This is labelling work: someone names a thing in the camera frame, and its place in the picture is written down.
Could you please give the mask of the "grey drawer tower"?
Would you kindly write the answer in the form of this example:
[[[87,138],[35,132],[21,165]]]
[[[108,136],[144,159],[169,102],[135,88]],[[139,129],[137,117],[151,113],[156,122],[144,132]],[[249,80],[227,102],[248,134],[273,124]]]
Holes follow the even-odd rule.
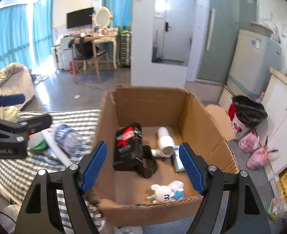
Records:
[[[120,67],[130,68],[131,66],[131,32],[122,31],[120,34]]]

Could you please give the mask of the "oval vanity mirror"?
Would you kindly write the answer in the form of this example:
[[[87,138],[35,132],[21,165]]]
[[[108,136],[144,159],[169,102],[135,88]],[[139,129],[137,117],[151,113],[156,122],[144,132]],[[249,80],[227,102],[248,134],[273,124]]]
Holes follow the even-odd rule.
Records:
[[[113,21],[113,14],[111,11],[102,6],[98,10],[96,10],[95,14],[93,15],[93,25],[99,28],[107,28]]]

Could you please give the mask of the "black bag trash bin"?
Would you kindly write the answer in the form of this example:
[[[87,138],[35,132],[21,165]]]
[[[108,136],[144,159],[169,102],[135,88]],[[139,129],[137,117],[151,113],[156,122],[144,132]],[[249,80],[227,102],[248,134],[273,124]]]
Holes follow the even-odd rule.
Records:
[[[235,141],[240,140],[247,132],[256,128],[268,117],[262,104],[242,95],[232,97],[228,115],[234,130]]]

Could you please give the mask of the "white blue plush toy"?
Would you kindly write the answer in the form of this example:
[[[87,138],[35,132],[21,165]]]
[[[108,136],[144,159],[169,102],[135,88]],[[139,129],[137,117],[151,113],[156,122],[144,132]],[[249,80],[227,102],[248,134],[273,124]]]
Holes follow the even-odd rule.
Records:
[[[146,199],[152,203],[172,202],[184,197],[184,183],[181,181],[173,181],[168,185],[153,184],[150,188],[154,194]]]

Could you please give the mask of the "black red product box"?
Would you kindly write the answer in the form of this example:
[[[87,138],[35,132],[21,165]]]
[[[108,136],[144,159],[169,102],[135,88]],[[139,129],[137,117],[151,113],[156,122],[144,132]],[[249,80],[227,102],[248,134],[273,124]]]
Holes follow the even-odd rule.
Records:
[[[115,134],[113,167],[116,171],[135,171],[143,164],[142,129],[134,122]]]

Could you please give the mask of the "green snack bag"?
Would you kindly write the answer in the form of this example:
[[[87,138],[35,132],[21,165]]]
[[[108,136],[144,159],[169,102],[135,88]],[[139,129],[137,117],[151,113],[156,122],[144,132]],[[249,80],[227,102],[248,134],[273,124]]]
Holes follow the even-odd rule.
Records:
[[[45,151],[49,148],[42,132],[30,135],[28,140],[29,151]]]

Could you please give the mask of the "wooden chair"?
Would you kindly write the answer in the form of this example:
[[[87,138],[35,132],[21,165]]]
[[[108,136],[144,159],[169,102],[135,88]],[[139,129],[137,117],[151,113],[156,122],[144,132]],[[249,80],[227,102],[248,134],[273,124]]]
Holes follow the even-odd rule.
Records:
[[[77,83],[76,75],[79,71],[78,63],[82,63],[83,67],[93,64],[95,66],[97,80],[100,83],[99,58],[105,57],[108,72],[110,72],[109,53],[107,50],[100,50],[95,43],[99,37],[85,36],[72,37],[68,43],[71,49],[72,65],[71,72],[74,75],[74,82]]]

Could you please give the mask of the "white sofa cover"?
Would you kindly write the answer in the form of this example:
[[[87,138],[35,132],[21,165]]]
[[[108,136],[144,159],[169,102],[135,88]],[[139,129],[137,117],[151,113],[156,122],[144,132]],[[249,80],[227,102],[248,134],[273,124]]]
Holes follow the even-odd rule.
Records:
[[[12,62],[0,70],[0,94],[24,94],[25,102],[15,105],[21,110],[35,96],[35,89],[29,69],[17,62]]]

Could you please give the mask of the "white dressing table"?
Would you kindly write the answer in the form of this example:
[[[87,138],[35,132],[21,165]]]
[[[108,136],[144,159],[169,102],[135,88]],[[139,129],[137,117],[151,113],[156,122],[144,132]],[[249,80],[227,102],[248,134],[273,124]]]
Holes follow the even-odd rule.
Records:
[[[114,28],[105,28],[104,29],[105,34],[100,34],[97,32],[90,32],[89,35],[86,35],[86,37],[91,37],[92,41],[96,44],[100,43],[112,43],[112,61],[113,61],[113,66],[115,70],[117,70],[117,51],[118,51],[118,33],[119,33],[119,28],[114,27]]]

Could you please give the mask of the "blue tissue packet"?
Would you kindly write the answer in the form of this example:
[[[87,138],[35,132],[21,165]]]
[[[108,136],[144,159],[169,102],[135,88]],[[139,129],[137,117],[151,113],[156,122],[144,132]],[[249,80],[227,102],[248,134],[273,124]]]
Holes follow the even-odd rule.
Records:
[[[174,147],[174,154],[172,155],[172,160],[173,160],[173,164],[175,166],[176,172],[179,173],[179,172],[185,171],[183,163],[179,157],[179,146],[178,145]]]

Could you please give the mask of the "checkered tablecloth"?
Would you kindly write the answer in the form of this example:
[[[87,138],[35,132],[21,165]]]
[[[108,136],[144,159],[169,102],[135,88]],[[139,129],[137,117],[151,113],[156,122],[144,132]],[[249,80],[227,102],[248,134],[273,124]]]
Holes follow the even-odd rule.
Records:
[[[73,163],[78,163],[81,158],[91,150],[93,137],[96,133],[100,110],[77,110],[51,112],[53,124],[48,129],[50,134],[58,123],[65,123],[81,134],[83,148],[69,157]],[[28,157],[22,160],[0,160],[0,189],[11,200],[21,205],[35,175],[41,169],[50,172],[62,171],[64,165],[50,150],[30,151]]]

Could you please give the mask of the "white foam stick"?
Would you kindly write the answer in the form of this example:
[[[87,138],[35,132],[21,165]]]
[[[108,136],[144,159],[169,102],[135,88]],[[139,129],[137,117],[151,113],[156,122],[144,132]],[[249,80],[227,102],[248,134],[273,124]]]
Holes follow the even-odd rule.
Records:
[[[48,143],[50,149],[56,155],[58,160],[67,168],[71,164],[71,160],[67,157],[67,155],[63,152],[63,150],[58,146],[58,144],[54,141],[54,138],[50,135],[48,130],[42,130],[41,131],[43,137],[45,138],[45,141]]]

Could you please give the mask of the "clear blue-label water bottle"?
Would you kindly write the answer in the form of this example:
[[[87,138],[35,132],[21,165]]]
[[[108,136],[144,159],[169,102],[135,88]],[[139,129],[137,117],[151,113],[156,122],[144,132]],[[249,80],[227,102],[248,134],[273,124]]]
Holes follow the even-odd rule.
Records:
[[[53,132],[54,141],[68,155],[74,155],[83,148],[83,138],[72,127],[58,123]]]

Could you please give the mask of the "white refrigerator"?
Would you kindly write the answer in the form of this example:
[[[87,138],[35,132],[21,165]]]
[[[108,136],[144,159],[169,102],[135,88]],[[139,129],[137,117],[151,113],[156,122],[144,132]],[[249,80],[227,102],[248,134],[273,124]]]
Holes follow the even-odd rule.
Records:
[[[270,68],[281,69],[282,49],[264,35],[240,30],[226,86],[234,95],[258,98],[269,83]]]

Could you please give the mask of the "black television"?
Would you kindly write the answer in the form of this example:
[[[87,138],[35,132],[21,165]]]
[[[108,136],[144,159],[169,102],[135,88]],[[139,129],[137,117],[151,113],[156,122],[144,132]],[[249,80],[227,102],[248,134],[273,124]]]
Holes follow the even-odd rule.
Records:
[[[67,29],[91,25],[93,13],[93,7],[67,13]]]

